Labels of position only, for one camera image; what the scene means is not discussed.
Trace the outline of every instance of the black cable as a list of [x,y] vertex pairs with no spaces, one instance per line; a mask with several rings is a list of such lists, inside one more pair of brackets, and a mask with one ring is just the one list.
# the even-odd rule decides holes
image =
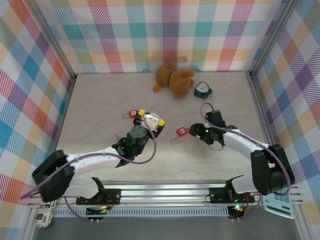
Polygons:
[[210,196],[210,195],[211,195],[211,193],[207,194],[207,195],[204,197],[204,201],[205,201],[206,203],[211,203],[211,201],[207,201],[207,197]]
[[210,147],[209,144],[207,144],[207,145],[208,145],[208,147],[209,147],[212,151],[221,151],[222,149],[224,149],[224,146],[222,146],[222,145],[221,145],[221,146],[222,146],[221,149],[213,149],[213,148]]

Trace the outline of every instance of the colorful checkered fabric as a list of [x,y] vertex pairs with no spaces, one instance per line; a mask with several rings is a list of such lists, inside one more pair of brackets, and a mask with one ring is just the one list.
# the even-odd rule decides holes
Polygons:
[[251,72],[254,69],[254,67],[257,63],[257,60],[261,56],[263,49],[265,48],[268,40],[270,39],[270,35],[274,31],[274,29],[276,27],[276,23],[279,20],[279,18],[281,17],[281,14],[282,14],[285,6],[287,5],[287,3],[288,3],[288,0],[281,0],[280,6],[277,8],[275,15],[273,16],[273,19],[272,19],[267,31],[265,32],[265,34],[263,36],[263,39],[260,43],[260,46],[257,49],[257,51],[253,57],[253,61],[251,62],[251,65],[249,67],[249,72]]
[[0,240],[16,240],[54,150],[72,82],[22,0],[0,1]]
[[279,0],[50,2],[37,0],[76,73],[149,73],[168,61],[183,62],[198,72],[242,71],[253,60],[258,36],[265,35],[262,27],[271,21],[269,10],[279,4]]
[[320,236],[320,0],[301,0],[258,73],[272,133]]

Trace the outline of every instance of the wire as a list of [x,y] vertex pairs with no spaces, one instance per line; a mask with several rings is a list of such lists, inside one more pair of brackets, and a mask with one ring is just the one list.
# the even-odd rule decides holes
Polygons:
[[67,166],[69,166],[69,165],[71,165],[73,163],[76,163],[78,161],[86,159],[86,158],[98,157],[98,156],[111,156],[111,157],[115,157],[115,158],[119,158],[121,160],[124,160],[124,161],[126,161],[128,163],[138,164],[138,165],[146,164],[146,163],[150,162],[154,158],[154,156],[156,155],[157,139],[156,139],[153,131],[151,130],[150,126],[147,124],[147,121],[145,122],[145,125],[146,125],[147,129],[149,130],[149,132],[151,134],[151,137],[153,139],[153,146],[154,146],[153,153],[152,153],[151,157],[148,160],[145,160],[145,161],[132,161],[132,160],[129,160],[129,159],[123,157],[123,156],[120,156],[120,155],[117,155],[117,154],[114,154],[114,153],[109,153],[109,152],[96,152],[96,153],[88,153],[88,154],[85,154],[85,155],[81,155],[78,158],[75,158],[75,159],[73,159],[71,161],[68,161],[67,163],[65,163],[62,166],[60,166],[57,170],[55,170],[53,173],[51,173],[45,180],[40,182],[37,186],[35,186],[30,191],[28,191],[26,194],[22,195],[20,197],[20,199],[25,199],[25,198],[29,198],[29,197],[33,196],[34,192],[38,191],[39,188],[41,188],[43,185],[45,185],[47,182],[49,182],[62,169],[64,169],[65,167],[67,167]]
[[210,104],[209,102],[205,102],[204,104],[201,105],[201,108],[200,108],[200,114],[201,114],[201,117],[203,118],[203,120],[209,124],[211,127],[215,128],[215,129],[218,129],[218,130],[221,130],[221,131],[226,131],[226,132],[229,132],[229,133],[232,133],[232,134],[236,134],[236,135],[239,135],[241,137],[243,137],[244,139],[250,141],[251,143],[261,147],[262,149],[266,150],[275,160],[276,162],[279,164],[281,170],[283,171],[283,174],[285,176],[285,179],[286,179],[286,183],[287,183],[287,190],[285,193],[277,193],[277,192],[274,192],[275,195],[279,195],[279,196],[286,196],[290,193],[291,191],[291,181],[290,181],[290,177],[285,169],[285,166],[282,164],[282,162],[280,161],[280,159],[277,157],[277,155],[275,155],[269,148],[267,148],[266,146],[262,145],[260,142],[256,141],[255,139],[243,134],[243,133],[239,133],[237,131],[233,131],[233,130],[230,130],[230,129],[226,129],[226,128],[221,128],[221,127],[218,127],[218,126],[215,126],[213,125],[212,123],[210,123],[204,113],[203,113],[203,108],[205,105],[209,105],[211,108],[212,108],[212,111],[214,110],[214,107],[212,106],[212,104]]
[[84,221],[86,221],[86,222],[91,222],[91,223],[92,223],[91,220],[89,220],[89,219],[86,218],[86,217],[80,216],[78,213],[75,212],[75,210],[73,210],[73,209],[71,208],[71,206],[69,205],[69,203],[68,203],[68,201],[67,201],[67,197],[66,197],[66,196],[64,197],[64,201],[65,201],[65,204],[66,204],[66,206],[68,207],[68,209],[70,209],[70,211],[71,211],[74,215],[76,215],[78,218],[80,218],[80,219],[82,219],[82,220],[84,220]]
[[246,199],[246,206],[245,208],[247,208],[249,206],[249,197],[247,195],[244,195],[245,199]]
[[209,144],[207,144],[207,145],[208,145],[208,147],[209,147],[212,151],[221,151],[222,149],[224,149],[224,146],[223,146],[223,145],[221,145],[221,146],[222,146],[221,149],[213,149],[213,148],[210,147]]
[[255,211],[258,209],[259,205],[261,204],[261,201],[262,201],[262,194],[260,194],[260,197],[259,197],[259,201],[258,203],[255,205],[255,208],[248,214],[248,215],[244,215],[241,220],[245,220],[247,218],[249,218],[250,216],[252,216]]
[[211,195],[211,193],[207,194],[207,195],[204,197],[204,201],[205,201],[206,203],[211,203],[211,201],[207,201],[207,197],[210,196],[210,195]]
[[[108,198],[111,200],[111,203],[112,203],[111,206],[110,206],[109,203],[108,203]],[[112,198],[111,198],[109,195],[106,196],[105,200],[106,200],[106,205],[107,205],[107,206],[109,207],[109,209],[111,210],[111,209],[114,207],[114,201],[112,200]]]

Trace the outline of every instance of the small red object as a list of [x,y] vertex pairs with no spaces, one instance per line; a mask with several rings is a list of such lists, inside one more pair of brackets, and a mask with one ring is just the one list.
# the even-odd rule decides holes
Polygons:
[[186,130],[184,127],[179,128],[179,129],[176,131],[176,133],[178,134],[178,136],[179,136],[180,138],[183,137],[184,135],[187,135],[187,134],[188,134],[187,130]]
[[134,119],[137,115],[137,110],[131,110],[129,111],[129,115],[131,119]]

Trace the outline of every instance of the metal bracket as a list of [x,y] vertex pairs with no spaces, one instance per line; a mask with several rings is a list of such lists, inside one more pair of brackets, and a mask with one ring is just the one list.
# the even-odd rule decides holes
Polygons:
[[121,200],[121,189],[103,189],[97,195],[87,199],[77,197],[76,205],[119,205]]
[[252,204],[255,202],[255,197],[251,196],[248,192],[231,199],[226,194],[226,189],[224,187],[211,187],[209,188],[209,193],[211,204],[246,204],[247,202]]

